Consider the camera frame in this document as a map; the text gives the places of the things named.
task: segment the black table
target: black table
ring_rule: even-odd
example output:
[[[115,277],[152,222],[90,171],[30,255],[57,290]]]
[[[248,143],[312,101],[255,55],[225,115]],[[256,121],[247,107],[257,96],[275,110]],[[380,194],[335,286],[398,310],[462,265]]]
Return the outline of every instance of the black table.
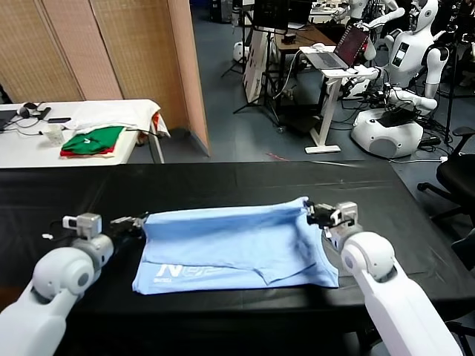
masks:
[[[406,273],[448,320],[474,308],[475,283],[386,162],[271,162],[124,165],[0,171],[0,287],[23,287],[53,243],[50,221],[91,211],[104,221],[144,211],[273,204],[308,196],[358,203],[360,223],[393,244]],[[328,246],[339,289],[197,291],[142,296],[131,282],[142,246],[105,267],[72,311],[68,330],[102,336],[177,334],[194,340],[271,331],[301,337],[320,324],[331,332],[370,325],[363,295]]]

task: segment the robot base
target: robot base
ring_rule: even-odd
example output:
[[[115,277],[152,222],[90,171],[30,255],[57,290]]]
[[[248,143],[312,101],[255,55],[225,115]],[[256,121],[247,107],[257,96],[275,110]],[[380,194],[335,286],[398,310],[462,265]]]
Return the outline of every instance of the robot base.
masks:
[[[378,119],[384,109],[363,111],[355,120],[351,138],[366,152],[384,158],[409,156],[416,152],[424,130],[414,121],[386,128]]]

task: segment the laptop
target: laptop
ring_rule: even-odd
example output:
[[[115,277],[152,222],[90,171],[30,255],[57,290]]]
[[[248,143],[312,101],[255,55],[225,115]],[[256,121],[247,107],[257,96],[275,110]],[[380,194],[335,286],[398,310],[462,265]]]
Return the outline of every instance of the laptop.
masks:
[[[10,124],[11,119],[16,116],[16,110],[0,111],[0,132]]]
[[[309,21],[312,1],[290,0],[289,3],[289,28],[300,30]]]
[[[368,36],[357,27],[348,27],[334,52],[310,53],[307,58],[316,69],[347,69],[355,63]]]

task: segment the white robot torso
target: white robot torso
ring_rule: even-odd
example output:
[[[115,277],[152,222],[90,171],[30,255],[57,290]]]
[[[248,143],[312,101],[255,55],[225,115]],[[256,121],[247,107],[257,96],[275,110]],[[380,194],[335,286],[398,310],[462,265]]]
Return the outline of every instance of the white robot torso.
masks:
[[[410,80],[422,69],[422,58],[433,45],[430,28],[412,33],[406,31],[396,37],[387,63],[388,82],[407,88]]]

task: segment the blue shirt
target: blue shirt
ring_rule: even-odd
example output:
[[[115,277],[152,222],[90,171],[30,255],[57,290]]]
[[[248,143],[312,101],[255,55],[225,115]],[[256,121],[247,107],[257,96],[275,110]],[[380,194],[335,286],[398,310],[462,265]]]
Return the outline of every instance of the blue shirt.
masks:
[[[305,201],[152,214],[133,289],[143,294],[199,289],[338,286],[321,231]]]

